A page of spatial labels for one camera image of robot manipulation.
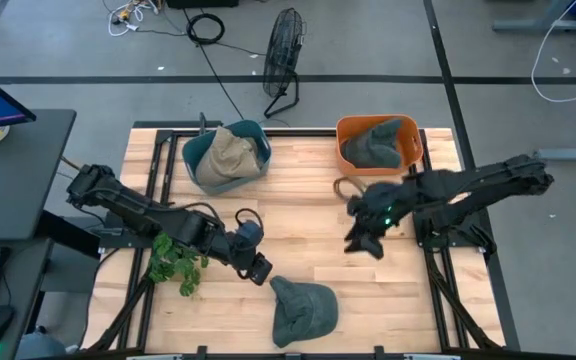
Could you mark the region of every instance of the tan fabric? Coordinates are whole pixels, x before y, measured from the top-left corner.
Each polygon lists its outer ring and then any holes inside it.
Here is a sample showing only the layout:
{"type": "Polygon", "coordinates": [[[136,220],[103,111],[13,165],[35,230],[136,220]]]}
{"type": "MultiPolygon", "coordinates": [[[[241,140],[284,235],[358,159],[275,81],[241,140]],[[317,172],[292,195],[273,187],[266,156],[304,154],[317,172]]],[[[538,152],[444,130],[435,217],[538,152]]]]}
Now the tan fabric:
{"type": "Polygon", "coordinates": [[[239,138],[230,130],[218,127],[195,175],[201,185],[218,186],[236,178],[257,176],[259,168],[255,140],[239,138]]]}

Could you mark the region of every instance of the white cable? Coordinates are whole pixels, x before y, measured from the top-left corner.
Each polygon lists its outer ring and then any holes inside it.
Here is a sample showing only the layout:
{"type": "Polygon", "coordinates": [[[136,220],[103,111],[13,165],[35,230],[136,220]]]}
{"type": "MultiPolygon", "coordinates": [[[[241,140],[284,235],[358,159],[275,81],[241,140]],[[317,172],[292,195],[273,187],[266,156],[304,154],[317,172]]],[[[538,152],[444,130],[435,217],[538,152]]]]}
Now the white cable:
{"type": "Polygon", "coordinates": [[[564,102],[576,101],[576,97],[569,98],[569,99],[551,99],[551,98],[547,97],[546,95],[542,94],[541,91],[539,90],[539,87],[537,87],[537,83],[535,82],[535,70],[537,70],[537,64],[539,63],[539,58],[541,57],[541,51],[544,49],[544,44],[546,44],[546,40],[548,40],[548,36],[550,36],[550,33],[555,29],[555,26],[557,25],[557,23],[559,21],[561,21],[561,19],[563,19],[564,16],[566,16],[568,14],[568,12],[570,11],[570,9],[572,9],[572,7],[575,5],[576,5],[576,0],[573,1],[572,4],[570,4],[568,6],[568,9],[566,9],[566,11],[564,11],[564,13],[561,14],[559,19],[555,20],[552,23],[552,25],[550,25],[550,29],[548,29],[546,36],[544,36],[544,40],[541,42],[541,46],[539,46],[539,51],[537,52],[537,58],[535,59],[535,64],[532,66],[532,72],[530,73],[530,80],[532,81],[532,86],[535,88],[535,91],[537,91],[537,94],[539,94],[539,96],[541,96],[544,100],[548,100],[548,101],[553,102],[553,103],[564,103],[564,102]]]}
{"type": "MultiPolygon", "coordinates": [[[[114,11],[112,11],[110,14],[108,14],[108,34],[110,34],[110,36],[122,36],[124,34],[126,34],[128,31],[130,31],[130,29],[126,28],[126,30],[120,32],[120,33],[113,33],[112,32],[112,18],[113,16],[118,12],[121,11],[125,8],[127,8],[128,6],[130,6],[133,3],[132,0],[130,0],[126,5],[122,5],[118,8],[116,8],[114,11]]],[[[142,22],[144,19],[144,13],[141,11],[141,9],[150,9],[150,6],[148,5],[144,5],[144,4],[139,4],[137,6],[135,6],[135,9],[132,11],[135,14],[135,18],[137,19],[137,21],[142,22]]]]}

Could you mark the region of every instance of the orange bin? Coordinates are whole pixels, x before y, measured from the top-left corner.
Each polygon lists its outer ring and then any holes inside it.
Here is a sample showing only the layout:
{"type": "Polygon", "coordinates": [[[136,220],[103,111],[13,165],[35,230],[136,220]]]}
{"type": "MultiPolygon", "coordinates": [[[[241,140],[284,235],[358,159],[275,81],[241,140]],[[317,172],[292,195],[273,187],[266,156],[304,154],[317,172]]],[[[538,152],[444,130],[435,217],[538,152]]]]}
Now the orange bin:
{"type": "Polygon", "coordinates": [[[394,115],[352,115],[345,116],[337,122],[337,163],[344,175],[395,175],[408,171],[408,167],[419,161],[423,155],[417,123],[410,116],[394,115]],[[395,149],[401,154],[401,166],[393,168],[356,168],[341,155],[341,144],[386,120],[401,119],[397,131],[395,149]]]}

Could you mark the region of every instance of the gray floor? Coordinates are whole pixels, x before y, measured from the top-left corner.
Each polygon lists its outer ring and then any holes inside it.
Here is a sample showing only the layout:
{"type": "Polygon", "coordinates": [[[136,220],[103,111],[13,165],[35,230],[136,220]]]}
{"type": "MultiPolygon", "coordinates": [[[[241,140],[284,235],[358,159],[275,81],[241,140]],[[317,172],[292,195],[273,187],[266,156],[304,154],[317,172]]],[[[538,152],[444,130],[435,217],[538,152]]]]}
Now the gray floor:
{"type": "MultiPolygon", "coordinates": [[[[107,2],[114,8],[123,1],[107,2]]],[[[528,76],[541,36],[498,34],[490,26],[495,18],[539,14],[547,3],[435,0],[453,75],[528,76]]],[[[224,20],[224,42],[265,52],[274,17],[290,6],[308,22],[300,74],[441,75],[418,0],[242,0],[238,8],[209,12],[224,20]]],[[[185,26],[178,11],[168,15],[185,26]]],[[[10,0],[0,19],[0,76],[210,75],[201,52],[187,39],[135,33],[111,38],[105,16],[96,0],[83,6],[65,0],[10,0]]],[[[175,31],[148,13],[142,27],[175,31]]],[[[214,29],[202,25],[198,31],[214,29]]],[[[207,52],[220,74],[263,71],[261,58],[222,47],[207,47],[207,52]]],[[[576,75],[575,33],[551,38],[538,75],[576,75]],[[570,74],[564,74],[566,68],[570,74]]],[[[226,87],[246,117],[261,118],[269,99],[260,84],[226,87]]],[[[134,121],[196,119],[200,111],[226,123],[237,119],[216,84],[4,88],[31,108],[76,109],[66,155],[116,171],[134,121]]],[[[574,95],[574,86],[543,88],[554,97],[574,95]]],[[[333,126],[345,114],[394,112],[411,115],[422,127],[453,127],[443,85],[305,83],[301,89],[299,105],[277,116],[292,126],[333,126]]],[[[478,164],[540,147],[576,147],[576,102],[548,103],[526,85],[459,85],[457,93],[478,164]]],[[[576,164],[551,163],[549,171],[556,182],[544,196],[508,199],[492,206],[490,214],[522,349],[576,354],[576,164]]],[[[67,184],[57,179],[48,208],[70,216],[76,212],[64,204],[67,184]]],[[[81,312],[71,314],[83,311],[85,297],[55,297],[42,319],[61,314],[64,321],[51,322],[51,327],[64,342],[76,342],[81,312]]]]}

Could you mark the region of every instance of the fan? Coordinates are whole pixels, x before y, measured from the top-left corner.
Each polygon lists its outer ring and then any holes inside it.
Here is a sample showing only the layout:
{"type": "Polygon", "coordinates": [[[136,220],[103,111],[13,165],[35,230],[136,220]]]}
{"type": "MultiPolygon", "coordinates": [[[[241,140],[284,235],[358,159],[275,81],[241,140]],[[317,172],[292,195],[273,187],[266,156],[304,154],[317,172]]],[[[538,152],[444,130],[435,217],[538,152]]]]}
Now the fan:
{"type": "Polygon", "coordinates": [[[303,43],[303,25],[301,15],[293,8],[283,10],[275,20],[266,52],[263,80],[264,91],[275,99],[264,111],[266,118],[299,102],[299,76],[295,72],[295,67],[303,43]],[[295,81],[295,100],[280,109],[270,111],[279,98],[287,95],[286,90],[292,80],[295,81]]]}

